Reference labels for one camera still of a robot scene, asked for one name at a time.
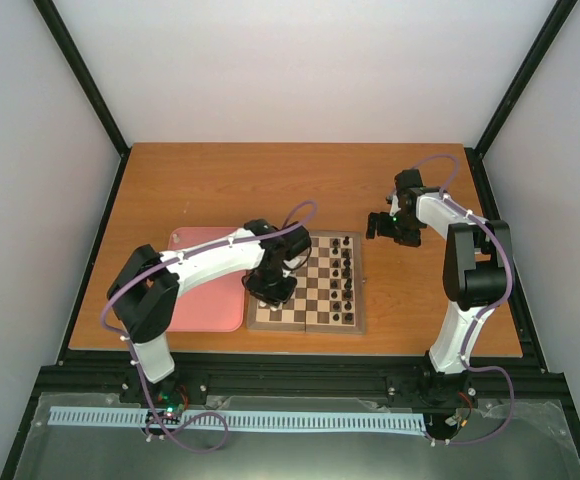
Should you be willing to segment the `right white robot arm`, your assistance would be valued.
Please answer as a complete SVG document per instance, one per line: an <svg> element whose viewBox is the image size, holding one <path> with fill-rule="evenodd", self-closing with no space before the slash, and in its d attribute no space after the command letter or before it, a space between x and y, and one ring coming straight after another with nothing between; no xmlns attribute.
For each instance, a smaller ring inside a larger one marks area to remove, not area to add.
<svg viewBox="0 0 580 480"><path fill-rule="evenodd" d="M421 231L429 227L445 241L442 283L448 308L428 356L436 372L459 374L469 368L485 321L512 293L510 227L474 214L439 187L426 187L417 169L395 176L386 202L389 211L368 214L368 239L381 236L417 248Z"/></svg>

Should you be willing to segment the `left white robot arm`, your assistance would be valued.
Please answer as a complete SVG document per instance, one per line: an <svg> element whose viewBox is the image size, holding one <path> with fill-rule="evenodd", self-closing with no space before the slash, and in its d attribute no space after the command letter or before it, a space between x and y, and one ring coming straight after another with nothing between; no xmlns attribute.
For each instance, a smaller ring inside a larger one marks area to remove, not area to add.
<svg viewBox="0 0 580 480"><path fill-rule="evenodd" d="M302 222L279 230L263 219L186 249L157 252L144 245L133 252L109 288L100 323L128 345L131 364L144 377L144 392L156 402L167 402L178 390L166 338L177 300L201 285L243 271L244 289L278 308L297 286L290 264L311 245Z"/></svg>

